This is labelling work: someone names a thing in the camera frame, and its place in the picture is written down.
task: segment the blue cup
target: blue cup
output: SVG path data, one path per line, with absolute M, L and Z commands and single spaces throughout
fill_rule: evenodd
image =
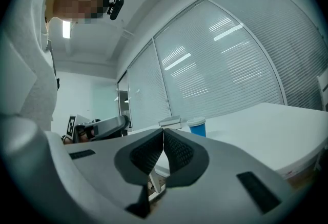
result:
M 206 137 L 205 117 L 198 117 L 187 121 L 191 133 Z

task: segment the chair backrest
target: chair backrest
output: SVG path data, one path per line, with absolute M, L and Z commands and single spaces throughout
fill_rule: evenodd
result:
M 328 68 L 317 76 L 323 111 L 328 111 Z

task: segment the window blind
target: window blind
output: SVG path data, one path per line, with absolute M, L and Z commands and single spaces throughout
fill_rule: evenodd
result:
M 213 0 L 260 40 L 279 73 L 288 105 L 321 110 L 316 76 L 328 51 L 310 19 L 291 0 Z
M 172 115 L 183 120 L 282 103 L 268 60 L 248 32 L 200 0 L 154 37 Z
M 128 68 L 128 83 L 133 130 L 171 117 L 153 43 Z

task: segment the white chair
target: white chair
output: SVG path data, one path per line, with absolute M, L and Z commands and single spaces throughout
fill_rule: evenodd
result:
M 320 75 L 317 76 L 319 92 L 321 96 L 322 109 L 328 111 L 328 68 Z
M 318 80 L 319 92 L 321 96 L 322 110 L 328 111 L 328 68 L 326 68 L 321 75 L 317 76 L 317 80 Z M 321 150 L 320 153 L 318 154 L 317 161 L 314 166 L 315 170 L 316 169 L 321 170 L 319 161 L 321 159 L 321 155 L 327 149 L 328 149 L 328 145 L 326 145 L 324 149 Z

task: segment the person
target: person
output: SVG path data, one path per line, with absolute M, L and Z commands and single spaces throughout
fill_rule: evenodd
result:
M 49 22 L 100 18 L 108 8 L 109 0 L 12 0 L 0 28 L 0 113 L 51 131 L 57 81 L 47 50 Z

